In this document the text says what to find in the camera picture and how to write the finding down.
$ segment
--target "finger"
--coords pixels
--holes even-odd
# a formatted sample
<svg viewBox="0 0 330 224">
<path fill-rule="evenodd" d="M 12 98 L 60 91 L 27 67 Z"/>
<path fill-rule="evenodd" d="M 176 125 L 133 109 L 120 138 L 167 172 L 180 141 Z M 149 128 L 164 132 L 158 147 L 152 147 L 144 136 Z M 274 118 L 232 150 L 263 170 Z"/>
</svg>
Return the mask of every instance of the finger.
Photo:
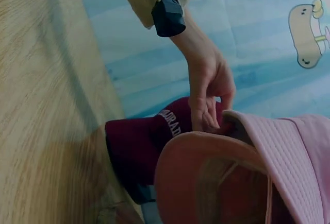
<svg viewBox="0 0 330 224">
<path fill-rule="evenodd" d="M 194 131 L 203 131 L 203 113 L 207 112 L 206 90 L 208 79 L 194 72 L 189 74 L 191 123 Z"/>
<path fill-rule="evenodd" d="M 229 109 L 233 108 L 234 96 L 235 96 L 235 93 L 230 92 L 230 93 L 222 95 L 220 97 L 223 110 L 229 110 Z"/>
<path fill-rule="evenodd" d="M 235 125 L 233 123 L 226 123 L 222 125 L 220 128 L 209 128 L 207 132 L 217 135 L 228 135 L 233 131 Z"/>
<path fill-rule="evenodd" d="M 217 109 L 216 109 L 216 100 L 213 98 L 210 103 L 208 103 L 208 113 L 212 118 L 212 126 L 219 128 L 218 119 L 217 119 Z"/>
<path fill-rule="evenodd" d="M 191 125 L 193 131 L 203 131 L 203 112 L 191 109 Z"/>
</svg>

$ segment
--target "cartoon print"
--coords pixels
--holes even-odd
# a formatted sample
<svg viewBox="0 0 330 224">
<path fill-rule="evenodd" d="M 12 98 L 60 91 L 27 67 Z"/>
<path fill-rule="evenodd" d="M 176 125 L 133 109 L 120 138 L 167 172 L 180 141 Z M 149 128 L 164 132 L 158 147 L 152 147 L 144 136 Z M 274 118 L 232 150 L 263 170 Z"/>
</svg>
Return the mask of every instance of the cartoon print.
<svg viewBox="0 0 330 224">
<path fill-rule="evenodd" d="M 330 48 L 330 30 L 325 27 L 322 33 L 320 28 L 319 18 L 323 12 L 321 0 L 297 5 L 290 11 L 290 32 L 297 51 L 298 64 L 303 68 L 315 67 L 326 47 Z"/>
</svg>

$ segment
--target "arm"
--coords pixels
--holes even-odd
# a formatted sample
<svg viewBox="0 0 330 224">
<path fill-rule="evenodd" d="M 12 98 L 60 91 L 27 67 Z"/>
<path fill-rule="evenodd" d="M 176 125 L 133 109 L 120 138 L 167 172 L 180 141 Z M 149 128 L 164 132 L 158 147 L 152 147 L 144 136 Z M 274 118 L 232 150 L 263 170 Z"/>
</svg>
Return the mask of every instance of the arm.
<svg viewBox="0 0 330 224">
<path fill-rule="evenodd" d="M 190 12 L 185 10 L 186 30 L 179 35 L 170 37 L 172 42 L 185 56 L 187 62 L 194 58 L 215 57 L 219 50 L 213 41 L 194 22 Z"/>
</svg>

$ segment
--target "floor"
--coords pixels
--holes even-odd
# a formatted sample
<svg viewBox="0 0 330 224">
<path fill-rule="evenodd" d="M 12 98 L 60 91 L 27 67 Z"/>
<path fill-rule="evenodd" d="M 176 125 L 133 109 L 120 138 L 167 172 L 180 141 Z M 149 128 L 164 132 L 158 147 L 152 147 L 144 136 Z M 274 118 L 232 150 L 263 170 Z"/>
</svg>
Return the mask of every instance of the floor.
<svg viewBox="0 0 330 224">
<path fill-rule="evenodd" d="M 0 0 L 0 48 L 0 223 L 134 212 L 103 131 L 123 111 L 82 1 Z"/>
</svg>

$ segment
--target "cap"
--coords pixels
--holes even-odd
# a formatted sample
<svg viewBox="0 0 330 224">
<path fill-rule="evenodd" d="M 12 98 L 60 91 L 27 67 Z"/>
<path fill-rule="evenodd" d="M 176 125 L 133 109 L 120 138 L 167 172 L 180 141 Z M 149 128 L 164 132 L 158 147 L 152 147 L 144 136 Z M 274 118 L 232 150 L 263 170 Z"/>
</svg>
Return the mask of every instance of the cap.
<svg viewBox="0 0 330 224">
<path fill-rule="evenodd" d="M 218 102 L 216 107 L 221 114 L 221 103 Z M 188 97 L 183 97 L 154 117 L 106 123 L 106 143 L 112 167 L 136 203 L 146 201 L 135 194 L 143 186 L 153 185 L 158 157 L 166 143 L 182 133 L 192 131 L 190 114 Z M 218 115 L 218 122 L 221 123 L 221 115 Z"/>
<path fill-rule="evenodd" d="M 163 223 L 330 223 L 330 119 L 222 115 L 225 135 L 189 132 L 162 151 Z"/>
</svg>

